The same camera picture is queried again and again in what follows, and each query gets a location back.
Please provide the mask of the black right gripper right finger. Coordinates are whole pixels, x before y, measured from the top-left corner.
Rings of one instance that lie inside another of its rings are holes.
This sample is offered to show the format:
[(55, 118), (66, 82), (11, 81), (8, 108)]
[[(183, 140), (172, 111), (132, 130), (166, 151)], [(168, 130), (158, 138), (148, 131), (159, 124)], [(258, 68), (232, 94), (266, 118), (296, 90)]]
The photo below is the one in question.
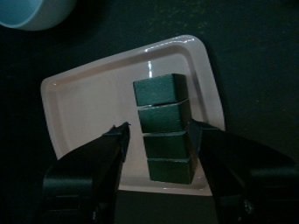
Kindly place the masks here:
[(299, 167), (278, 150), (190, 121), (219, 224), (299, 224)]

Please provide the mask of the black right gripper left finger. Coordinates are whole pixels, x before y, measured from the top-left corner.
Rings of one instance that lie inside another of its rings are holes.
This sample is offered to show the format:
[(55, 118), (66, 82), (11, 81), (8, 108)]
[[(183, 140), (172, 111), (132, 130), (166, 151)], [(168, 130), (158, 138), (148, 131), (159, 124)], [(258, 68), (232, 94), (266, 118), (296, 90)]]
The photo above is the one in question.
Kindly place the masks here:
[(67, 153), (43, 179), (36, 224), (114, 224), (130, 124)]

